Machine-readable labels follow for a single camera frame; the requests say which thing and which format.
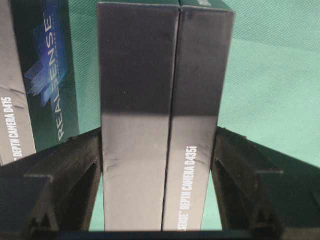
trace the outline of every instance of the black box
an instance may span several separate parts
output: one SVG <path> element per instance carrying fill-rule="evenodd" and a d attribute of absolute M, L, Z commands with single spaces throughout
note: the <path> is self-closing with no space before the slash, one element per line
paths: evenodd
<path fill-rule="evenodd" d="M 0 1 L 0 165 L 79 134 L 68 0 Z"/>
<path fill-rule="evenodd" d="M 178 0 L 98 4 L 107 231 L 160 231 Z"/>
<path fill-rule="evenodd" d="M 221 0 L 181 0 L 164 231 L 199 231 L 234 24 Z"/>

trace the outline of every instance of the product box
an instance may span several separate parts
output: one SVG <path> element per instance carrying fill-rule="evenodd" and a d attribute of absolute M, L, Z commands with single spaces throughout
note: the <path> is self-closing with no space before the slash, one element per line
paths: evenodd
<path fill-rule="evenodd" d="M 235 14 L 221 0 L 180 0 L 164 231 L 199 231 Z"/>
<path fill-rule="evenodd" d="M 0 163 L 79 134 L 68 0 L 0 1 Z"/>
<path fill-rule="evenodd" d="M 98 4 L 107 231 L 160 231 L 178 0 Z"/>

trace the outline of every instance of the printed label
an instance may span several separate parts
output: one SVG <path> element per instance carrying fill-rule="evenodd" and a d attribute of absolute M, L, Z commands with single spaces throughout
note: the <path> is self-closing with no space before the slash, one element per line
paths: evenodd
<path fill-rule="evenodd" d="M 4 112 L 4 119 L 10 140 L 11 151 L 14 161 L 23 158 L 23 152 L 20 145 L 20 137 L 16 122 L 15 111 L 11 97 L 2 97 L 1 103 Z"/>
<path fill-rule="evenodd" d="M 191 208 L 192 186 L 196 170 L 198 148 L 187 146 L 185 150 L 183 181 L 180 195 L 180 211 L 178 216 L 178 231 L 187 231 L 189 221 L 189 211 Z"/>
<path fill-rule="evenodd" d="M 197 0 L 197 1 L 201 6 L 204 6 L 204 7 L 211 7 L 212 6 L 208 0 Z"/>

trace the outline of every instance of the green backdrop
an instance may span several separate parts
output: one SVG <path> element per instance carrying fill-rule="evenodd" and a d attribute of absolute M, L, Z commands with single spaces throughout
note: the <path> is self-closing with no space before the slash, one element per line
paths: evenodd
<path fill-rule="evenodd" d="M 219 126 L 320 167 L 320 1 L 225 2 L 237 16 Z M 69 0 L 82 133 L 100 126 L 96 3 Z M 102 191 L 92 231 L 104 229 Z M 221 229 L 212 181 L 202 229 Z"/>

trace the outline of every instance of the realsense logo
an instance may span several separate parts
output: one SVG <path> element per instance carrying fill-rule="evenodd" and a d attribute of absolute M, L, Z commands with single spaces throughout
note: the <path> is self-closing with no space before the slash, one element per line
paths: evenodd
<path fill-rule="evenodd" d="M 51 104 L 55 105 L 55 116 L 56 116 L 56 128 L 58 131 L 58 139 L 61 141 L 64 136 L 64 122 L 63 122 L 63 113 L 60 108 L 60 91 L 59 91 L 59 80 L 58 80 L 58 66 L 56 61 L 57 53 L 56 50 L 56 41 L 55 34 L 53 32 L 53 24 L 51 15 L 48 18 L 44 19 L 44 30 L 46 33 L 46 46 L 49 49 L 48 56 L 50 56 L 49 61 L 49 75 L 51 81 L 53 81 L 52 92 L 55 93 L 54 100 Z"/>
<path fill-rule="evenodd" d="M 198 3 L 204 7 L 211 7 L 211 3 L 208 0 L 198 0 Z"/>

